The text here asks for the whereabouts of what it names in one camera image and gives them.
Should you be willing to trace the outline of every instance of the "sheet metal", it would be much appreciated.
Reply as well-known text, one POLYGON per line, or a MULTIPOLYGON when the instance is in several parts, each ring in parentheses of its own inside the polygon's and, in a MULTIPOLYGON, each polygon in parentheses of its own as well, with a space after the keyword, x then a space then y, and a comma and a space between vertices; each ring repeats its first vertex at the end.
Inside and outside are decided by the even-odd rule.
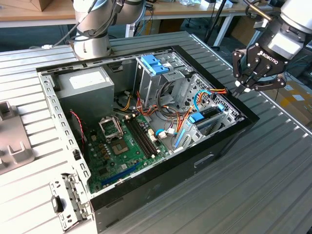
MULTIPOLYGON (((231 66, 186 32, 111 40, 116 54, 180 45, 230 90, 231 66)), ((0 100, 16 105, 36 160, 0 176, 1 233, 62 233, 48 182, 70 169, 36 67, 75 61, 69 46, 0 53, 0 100)), ((311 133, 263 94, 240 97, 260 116, 219 161, 129 215, 106 234, 305 234, 312 225, 311 133)), ((70 233, 96 233, 88 221, 70 233)))

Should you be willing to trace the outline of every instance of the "robotiq logo text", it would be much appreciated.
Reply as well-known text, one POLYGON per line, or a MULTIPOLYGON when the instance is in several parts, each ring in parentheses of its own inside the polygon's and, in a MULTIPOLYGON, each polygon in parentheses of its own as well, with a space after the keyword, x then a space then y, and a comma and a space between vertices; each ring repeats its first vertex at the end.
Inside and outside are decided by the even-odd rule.
POLYGON ((266 53, 264 53, 262 50, 258 53, 258 55, 262 55, 263 57, 265 57, 266 59, 268 59, 269 61, 275 63, 276 65, 278 64, 278 61, 273 59, 271 56, 267 55, 266 53))

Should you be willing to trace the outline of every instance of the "robotic arm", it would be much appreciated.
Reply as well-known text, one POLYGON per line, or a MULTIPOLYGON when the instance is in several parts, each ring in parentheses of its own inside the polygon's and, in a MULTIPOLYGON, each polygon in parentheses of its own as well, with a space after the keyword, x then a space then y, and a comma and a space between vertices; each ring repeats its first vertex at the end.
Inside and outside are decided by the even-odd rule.
POLYGON ((134 23, 145 13, 145 0, 73 0, 73 2, 76 20, 80 22, 74 37, 74 50, 82 59, 110 55, 108 27, 134 23))
POLYGON ((273 18, 244 0, 263 19, 264 32, 257 42, 247 49, 235 50, 233 74, 237 79, 234 97, 243 92, 283 88, 287 64, 311 40, 311 0, 288 0, 281 8, 281 15, 273 18), (274 79, 260 81, 263 77, 277 75, 274 79))

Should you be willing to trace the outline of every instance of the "green motherboard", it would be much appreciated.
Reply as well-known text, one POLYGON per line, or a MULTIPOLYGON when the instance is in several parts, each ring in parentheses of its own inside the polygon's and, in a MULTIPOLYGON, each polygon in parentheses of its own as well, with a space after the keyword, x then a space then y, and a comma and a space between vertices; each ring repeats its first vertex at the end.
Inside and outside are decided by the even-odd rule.
MULTIPOLYGON (((144 132, 147 137, 150 137, 147 132, 150 127, 144 116, 139 115, 134 121, 137 126, 141 127, 142 133, 144 132)), ((134 133, 133 127, 124 119, 120 120, 119 124, 123 131, 123 137, 114 138, 110 142, 107 142, 105 135, 117 131, 112 122, 106 125, 105 135, 99 125, 85 133, 87 138, 85 153, 88 154, 86 161, 91 171, 91 178, 88 180, 91 193, 100 191, 119 179, 169 155, 166 147, 159 140, 152 142, 151 139, 145 144, 152 144, 157 149, 157 153, 148 155, 142 142, 138 143, 141 141, 141 137, 134 133)))

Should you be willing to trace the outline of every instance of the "blue plastic tab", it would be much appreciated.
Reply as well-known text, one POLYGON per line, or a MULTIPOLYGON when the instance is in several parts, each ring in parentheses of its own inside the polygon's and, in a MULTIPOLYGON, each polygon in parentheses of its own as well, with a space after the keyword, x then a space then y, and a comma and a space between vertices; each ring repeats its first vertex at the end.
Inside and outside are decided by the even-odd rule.
POLYGON ((218 104, 218 108, 220 109, 220 111, 224 111, 224 106, 222 104, 218 104))
POLYGON ((142 56, 141 60, 154 75, 169 72, 169 69, 164 67, 154 55, 142 56))
POLYGON ((180 143, 180 141, 181 141, 181 139, 182 139, 184 133, 185 133, 185 129, 183 128, 181 134, 179 135, 179 138, 177 139, 177 141, 176 141, 176 143, 175 143, 175 147, 176 147, 176 148, 177 148, 177 146, 179 145, 179 143, 180 143))
POLYGON ((145 63, 145 65, 150 65, 151 67, 158 65, 158 63, 160 62, 160 60, 156 59, 154 55, 142 56, 141 59, 145 63))
POLYGON ((200 112, 196 112, 189 117, 191 123, 196 123, 202 119, 204 119, 204 116, 200 112))

